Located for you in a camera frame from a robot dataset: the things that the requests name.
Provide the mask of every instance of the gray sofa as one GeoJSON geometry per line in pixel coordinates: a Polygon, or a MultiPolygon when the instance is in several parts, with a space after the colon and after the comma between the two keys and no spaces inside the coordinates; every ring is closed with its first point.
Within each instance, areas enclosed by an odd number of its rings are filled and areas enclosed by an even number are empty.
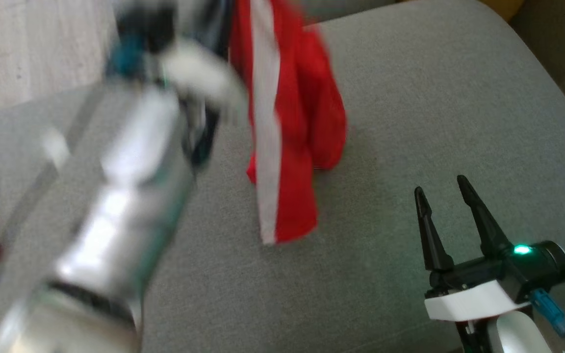
{"type": "MultiPolygon", "coordinates": [[[[565,248],[565,97],[514,31],[474,0],[418,0],[324,22],[348,111],[341,163],[317,174],[318,230],[260,244],[247,130],[225,126],[146,298],[144,352],[446,352],[424,309],[413,190],[456,262],[479,256],[465,174],[511,239],[565,248]]],[[[0,111],[0,227],[87,88],[0,111]]],[[[112,92],[7,254],[0,318],[71,240],[98,158],[130,103],[112,92]]],[[[9,246],[3,239],[3,246],[9,246]]],[[[565,284],[554,296],[565,304],[565,284]]]]}

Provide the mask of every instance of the glowing led indicator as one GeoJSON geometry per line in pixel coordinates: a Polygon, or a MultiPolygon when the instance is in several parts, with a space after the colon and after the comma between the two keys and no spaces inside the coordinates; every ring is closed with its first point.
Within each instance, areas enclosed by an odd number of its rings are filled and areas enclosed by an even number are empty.
{"type": "Polygon", "coordinates": [[[514,248],[514,253],[524,255],[529,254],[531,252],[531,248],[526,245],[518,245],[514,248]]]}

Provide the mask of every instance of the light wood floor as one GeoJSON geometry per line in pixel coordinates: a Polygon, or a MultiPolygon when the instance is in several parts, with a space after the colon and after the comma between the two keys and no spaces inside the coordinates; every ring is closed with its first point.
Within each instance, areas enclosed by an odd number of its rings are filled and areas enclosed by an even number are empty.
{"type": "Polygon", "coordinates": [[[0,109],[96,81],[108,0],[0,0],[0,109]]]}

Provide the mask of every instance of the blue connector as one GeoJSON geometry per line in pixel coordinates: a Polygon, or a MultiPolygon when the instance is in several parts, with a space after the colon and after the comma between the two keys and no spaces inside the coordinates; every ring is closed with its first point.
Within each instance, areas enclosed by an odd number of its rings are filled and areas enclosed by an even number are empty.
{"type": "Polygon", "coordinates": [[[565,314],[549,293],[541,288],[536,289],[531,292],[529,300],[533,307],[551,323],[559,337],[565,338],[565,314]]]}

